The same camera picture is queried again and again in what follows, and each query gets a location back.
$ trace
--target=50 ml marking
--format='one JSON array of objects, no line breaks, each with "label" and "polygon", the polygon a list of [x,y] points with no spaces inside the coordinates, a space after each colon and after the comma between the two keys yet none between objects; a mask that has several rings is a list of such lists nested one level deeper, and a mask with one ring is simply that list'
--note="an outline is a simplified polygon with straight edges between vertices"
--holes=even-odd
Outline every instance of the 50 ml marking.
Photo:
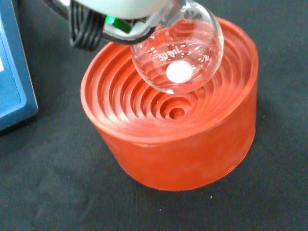
[{"label": "50 ml marking", "polygon": [[168,57],[174,58],[177,54],[183,52],[183,50],[179,50],[178,47],[176,46],[175,49],[172,51],[167,51],[161,54],[158,54],[158,58],[160,61],[165,61],[168,59]]}]

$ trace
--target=black surface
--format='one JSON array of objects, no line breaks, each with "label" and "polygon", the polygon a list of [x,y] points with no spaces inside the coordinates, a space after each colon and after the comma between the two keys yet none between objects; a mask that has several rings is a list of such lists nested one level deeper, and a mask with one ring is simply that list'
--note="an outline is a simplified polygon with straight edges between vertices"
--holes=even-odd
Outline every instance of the black surface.
[{"label": "black surface", "polygon": [[67,24],[40,1],[21,1],[39,113],[0,136],[0,231],[308,230],[308,1],[206,5],[257,44],[257,134],[228,176],[171,193],[127,176],[85,116],[80,83],[95,54],[71,49]]}]

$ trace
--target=glass flask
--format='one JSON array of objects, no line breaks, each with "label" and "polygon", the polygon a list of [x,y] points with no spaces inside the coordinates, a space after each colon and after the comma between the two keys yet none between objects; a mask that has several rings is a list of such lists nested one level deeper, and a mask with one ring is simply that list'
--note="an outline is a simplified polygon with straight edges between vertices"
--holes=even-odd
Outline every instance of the glass flask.
[{"label": "glass flask", "polygon": [[183,94],[212,78],[221,63],[223,47],[216,17],[199,3],[186,0],[131,51],[136,70],[149,85],[168,94]]}]

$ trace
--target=orange silicone flask holder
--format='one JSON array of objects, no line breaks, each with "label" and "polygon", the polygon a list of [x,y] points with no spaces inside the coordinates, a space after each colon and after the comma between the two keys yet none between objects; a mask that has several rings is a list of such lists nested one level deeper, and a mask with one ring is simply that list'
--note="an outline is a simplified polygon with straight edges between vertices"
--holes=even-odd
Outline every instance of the orange silicone flask holder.
[{"label": "orange silicone flask holder", "polygon": [[218,19],[224,55],[200,89],[168,95],[146,84],[130,47],[109,43],[81,84],[83,108],[121,167],[152,188],[212,183],[246,156],[255,134],[258,54],[238,26]]}]

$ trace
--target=green indicator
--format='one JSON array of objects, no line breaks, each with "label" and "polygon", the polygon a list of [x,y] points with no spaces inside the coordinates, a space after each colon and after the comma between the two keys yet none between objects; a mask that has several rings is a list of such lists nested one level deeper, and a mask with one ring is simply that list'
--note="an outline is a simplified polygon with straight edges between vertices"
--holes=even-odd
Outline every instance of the green indicator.
[{"label": "green indicator", "polygon": [[125,20],[121,20],[118,19],[116,17],[113,16],[106,16],[105,22],[108,23],[109,25],[112,25],[122,31],[124,31],[125,33],[129,33],[132,29],[132,26],[126,22]]}]

